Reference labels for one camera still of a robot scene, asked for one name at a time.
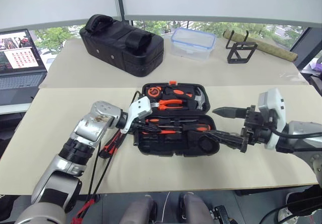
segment white table surface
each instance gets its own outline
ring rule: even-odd
[[[207,61],[170,54],[165,39],[164,59],[146,77],[132,76],[91,55],[81,39],[68,40],[40,88],[123,88],[175,80],[204,86],[308,85],[292,62],[256,50],[246,64],[228,64],[227,39],[218,38]]]
[[[17,112],[26,112],[29,109],[30,105],[31,103],[3,105],[3,106],[0,106],[0,115],[17,113]]]
[[[272,86],[206,87],[211,109],[248,107]],[[312,86],[278,86],[286,103],[286,119],[322,123],[322,98]],[[32,193],[55,154],[59,153],[77,122],[97,100],[125,111],[136,88],[41,89],[0,160],[0,193]],[[240,132],[242,119],[226,119],[211,111],[217,129]],[[116,130],[108,130],[105,140]],[[106,161],[99,159],[96,177]],[[94,157],[81,177],[82,194],[88,190]],[[310,167],[294,155],[249,146],[243,154],[221,145],[209,157],[146,156],[127,136],[112,161],[99,193],[244,189],[316,183]]]

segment pliers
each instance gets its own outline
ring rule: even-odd
[[[160,100],[158,102],[152,102],[151,107],[157,107],[158,110],[160,111],[165,111],[165,110],[187,110],[187,107],[183,106],[178,106],[178,107],[168,107],[168,104],[183,104],[183,100],[180,99],[171,99],[171,100]]]

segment plastic food container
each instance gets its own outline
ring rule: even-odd
[[[203,31],[177,28],[171,37],[172,54],[206,60],[215,47],[216,35]]]

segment black metal stand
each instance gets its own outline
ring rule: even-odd
[[[253,55],[254,51],[256,50],[257,48],[257,43],[256,42],[246,42],[247,38],[248,38],[248,30],[246,30],[246,37],[244,39],[243,42],[236,42],[232,45],[232,47],[229,47],[229,43],[231,41],[231,38],[234,34],[234,30],[231,32],[231,35],[228,39],[228,42],[226,44],[226,49],[231,49],[230,52],[229,52],[229,55],[227,57],[227,61],[229,64],[245,64],[247,63],[251,56]],[[250,53],[248,54],[247,58],[242,58],[240,56],[240,54],[238,53],[238,50],[250,50]]]

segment black bag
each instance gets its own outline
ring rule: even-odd
[[[105,15],[93,15],[79,34],[89,54],[137,77],[151,73],[163,59],[161,36]]]

